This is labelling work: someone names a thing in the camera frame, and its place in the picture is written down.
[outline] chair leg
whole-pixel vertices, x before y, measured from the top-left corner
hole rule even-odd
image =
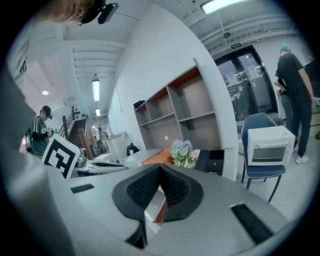
[[[247,189],[247,190],[249,189],[250,184],[251,184],[251,179],[249,178],[249,179],[248,179],[248,183],[246,184],[246,189]]]
[[[274,194],[276,193],[276,190],[277,190],[278,185],[279,185],[280,180],[281,180],[281,176],[282,176],[282,175],[280,175],[280,176],[278,177],[278,180],[276,181],[275,187],[274,187],[274,189],[273,189],[273,191],[272,191],[272,194],[271,194],[271,196],[270,196],[270,198],[269,198],[268,203],[270,203],[271,199],[274,197]]]
[[[245,173],[246,173],[246,160],[243,159],[243,172],[242,172],[242,180],[241,183],[244,183],[245,180]]]

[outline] blue chair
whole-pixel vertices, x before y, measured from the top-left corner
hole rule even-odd
[[[272,191],[272,194],[269,198],[268,203],[270,203],[272,197],[274,196],[281,176],[286,172],[286,168],[283,165],[248,165],[248,130],[249,129],[256,129],[256,128],[266,128],[266,127],[273,127],[277,126],[276,123],[268,116],[266,113],[258,113],[252,114],[245,118],[242,131],[241,131],[241,138],[243,143],[243,173],[242,173],[242,180],[241,183],[244,183],[245,173],[247,173],[249,179],[246,185],[246,188],[249,189],[251,180],[257,179],[264,179],[266,182],[267,178],[278,177],[276,181],[275,187]]]

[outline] black fabric cover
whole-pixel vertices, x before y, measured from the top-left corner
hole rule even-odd
[[[139,149],[133,144],[130,143],[130,145],[126,148],[126,156],[130,156],[130,150],[133,151],[133,153],[137,153],[139,152]]]
[[[139,108],[143,103],[145,102],[145,100],[139,100],[138,102],[134,103],[134,109]]]

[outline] gray floor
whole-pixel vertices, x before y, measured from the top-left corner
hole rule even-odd
[[[293,221],[303,213],[320,178],[320,140],[310,137],[306,154],[309,156],[309,161],[299,165],[295,163],[297,153],[292,154],[290,163],[285,167],[286,172],[282,175],[280,184],[270,202],[288,221]],[[241,183],[243,166],[244,157],[239,154],[237,183]],[[243,186],[247,186],[247,181],[248,176],[245,176]],[[263,179],[251,181],[249,190],[268,201],[276,185],[277,177],[263,181]]]

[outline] flower bouquet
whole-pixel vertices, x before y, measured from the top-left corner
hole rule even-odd
[[[200,150],[193,150],[189,140],[183,142],[176,139],[170,146],[170,153],[175,166],[193,169],[196,166]]]

